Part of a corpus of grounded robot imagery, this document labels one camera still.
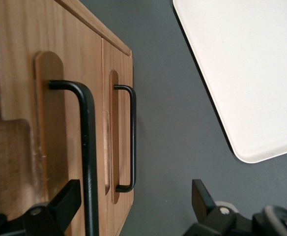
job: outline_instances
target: black clamp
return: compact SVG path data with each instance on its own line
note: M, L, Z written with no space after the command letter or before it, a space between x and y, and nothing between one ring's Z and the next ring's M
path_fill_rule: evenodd
M200 179L192 183L192 205L198 223L184 236L287 236L287 210L266 206L249 220L226 206L216 206Z
M0 214L0 235L64 236L80 205L80 181L72 179L46 206L34 206L11 221Z

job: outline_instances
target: white tray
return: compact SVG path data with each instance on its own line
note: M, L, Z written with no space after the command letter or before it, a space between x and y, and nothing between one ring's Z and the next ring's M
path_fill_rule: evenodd
M235 155L287 153L287 0L173 0Z

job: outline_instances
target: metal screw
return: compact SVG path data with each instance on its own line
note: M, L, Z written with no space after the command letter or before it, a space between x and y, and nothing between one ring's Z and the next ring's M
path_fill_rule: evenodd
M31 215L38 215L38 214L40 214L41 211L42 211L41 208L37 207L37 208L33 209L33 210L30 212L30 214L31 214Z
M221 214L223 214L223 215L229 215L229 214L230 214L230 210L227 209L226 207L221 207L221 208L220 208L220 212L221 212Z

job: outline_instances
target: drawer handle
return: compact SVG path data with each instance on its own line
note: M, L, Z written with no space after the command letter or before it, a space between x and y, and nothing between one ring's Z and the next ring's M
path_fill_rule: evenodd
M136 183L136 93L135 90L127 85L114 85L116 90L126 90L130 96L130 184L117 185L116 192L128 193L132 191Z
M87 86L79 82L50 80L48 85L49 89L62 89L74 92L79 101L85 228L87 236L97 236L99 235L98 182L96 167L95 111L92 93Z

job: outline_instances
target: wooden cabinet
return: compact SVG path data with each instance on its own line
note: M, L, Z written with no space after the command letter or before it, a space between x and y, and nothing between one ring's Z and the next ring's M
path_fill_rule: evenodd
M119 84L132 86L132 55L77 0L0 0L0 212L11 220L33 204L50 200L69 179L82 181L75 95L58 92L58 99L43 104L55 119L40 122L35 59L42 52L60 58L64 80L81 82L92 92L100 235L117 235L133 202L133 191L115 192L112 174L112 169L118 172L119 184L130 181L130 101L126 92L118 91L114 140L110 78L114 71ZM41 92L50 91L43 86ZM112 146L117 142L118 162L114 163ZM70 232L85 234L84 206Z

